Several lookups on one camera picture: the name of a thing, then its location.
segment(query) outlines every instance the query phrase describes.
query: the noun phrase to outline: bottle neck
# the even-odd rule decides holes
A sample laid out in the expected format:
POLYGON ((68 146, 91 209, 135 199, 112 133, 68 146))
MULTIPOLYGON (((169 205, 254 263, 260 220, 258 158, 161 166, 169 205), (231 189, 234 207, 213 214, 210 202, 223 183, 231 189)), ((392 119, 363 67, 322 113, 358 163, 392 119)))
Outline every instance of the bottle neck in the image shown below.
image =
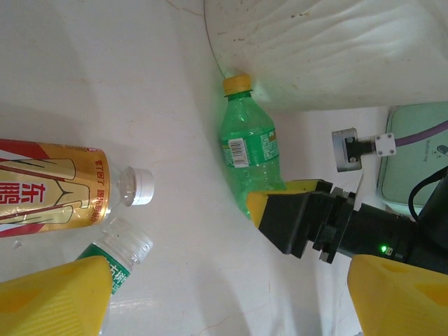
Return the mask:
POLYGON ((123 220, 114 219, 103 229, 103 237, 95 243, 106 246, 113 252, 112 256, 125 261, 126 268, 131 271, 139 264, 153 247, 152 241, 138 226, 123 220))
POLYGON ((252 97, 251 96, 251 91, 243 91, 243 92, 238 92, 238 93, 234 93, 234 94, 229 94, 227 96, 228 101, 232 101, 232 100, 236 100, 236 99, 241 99, 241 98, 246 98, 246 97, 252 97))

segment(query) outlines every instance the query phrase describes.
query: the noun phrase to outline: white clip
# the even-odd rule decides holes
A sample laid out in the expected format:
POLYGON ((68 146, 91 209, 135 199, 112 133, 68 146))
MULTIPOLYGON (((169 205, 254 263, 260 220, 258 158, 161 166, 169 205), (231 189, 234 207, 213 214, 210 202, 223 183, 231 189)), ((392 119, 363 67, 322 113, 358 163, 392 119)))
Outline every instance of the white clip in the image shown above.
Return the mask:
POLYGON ((380 157, 397 154, 395 136, 393 133, 377 135, 375 137, 375 147, 377 149, 377 155, 380 157))

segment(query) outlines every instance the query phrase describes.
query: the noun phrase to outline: green label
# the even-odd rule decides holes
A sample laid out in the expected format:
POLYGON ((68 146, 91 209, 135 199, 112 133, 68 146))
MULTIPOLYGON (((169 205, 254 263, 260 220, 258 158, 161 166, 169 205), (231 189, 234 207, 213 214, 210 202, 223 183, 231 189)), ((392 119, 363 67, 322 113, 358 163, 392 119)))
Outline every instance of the green label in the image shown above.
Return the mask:
POLYGON ((105 252, 102 248, 99 248, 95 244, 89 245, 84 252, 82 252, 78 259, 84 259, 92 256, 103 256, 105 259, 107 259, 107 262, 109 263, 109 267, 111 268, 111 275, 112 275, 112 295, 116 293, 116 291, 119 289, 119 287, 125 282, 125 280, 130 275, 129 271, 121 265, 115 258, 113 258, 110 254, 105 252))
POLYGON ((279 156, 275 129, 242 138, 220 140, 227 166, 258 166, 279 156))

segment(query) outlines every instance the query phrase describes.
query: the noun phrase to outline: bottle label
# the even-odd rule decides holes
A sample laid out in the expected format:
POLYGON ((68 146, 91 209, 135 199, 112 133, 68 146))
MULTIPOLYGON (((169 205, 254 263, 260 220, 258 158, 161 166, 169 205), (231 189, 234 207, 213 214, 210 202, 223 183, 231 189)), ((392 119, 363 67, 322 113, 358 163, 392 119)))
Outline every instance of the bottle label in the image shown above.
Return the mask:
POLYGON ((109 182, 102 150, 0 139, 0 237, 101 221, 109 182))
POLYGON ((126 281, 131 274, 123 265, 121 265, 112 255, 105 252, 102 248, 99 248, 95 244, 89 245, 84 252, 82 252, 77 260, 84 259, 92 256, 103 256, 107 259, 109 267, 111 268, 112 276, 112 295, 116 293, 119 287, 126 281))
POLYGON ((227 166, 245 168, 258 166, 279 156, 275 129, 244 138, 221 140, 227 166))

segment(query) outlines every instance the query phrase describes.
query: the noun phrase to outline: white container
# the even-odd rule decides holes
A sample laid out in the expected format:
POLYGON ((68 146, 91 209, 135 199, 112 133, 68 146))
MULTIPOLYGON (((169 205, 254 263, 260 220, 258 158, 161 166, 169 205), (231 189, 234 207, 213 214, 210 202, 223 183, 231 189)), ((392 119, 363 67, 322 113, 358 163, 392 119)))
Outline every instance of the white container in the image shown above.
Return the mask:
POLYGON ((446 100, 446 0, 205 0, 226 76, 271 111, 446 100))

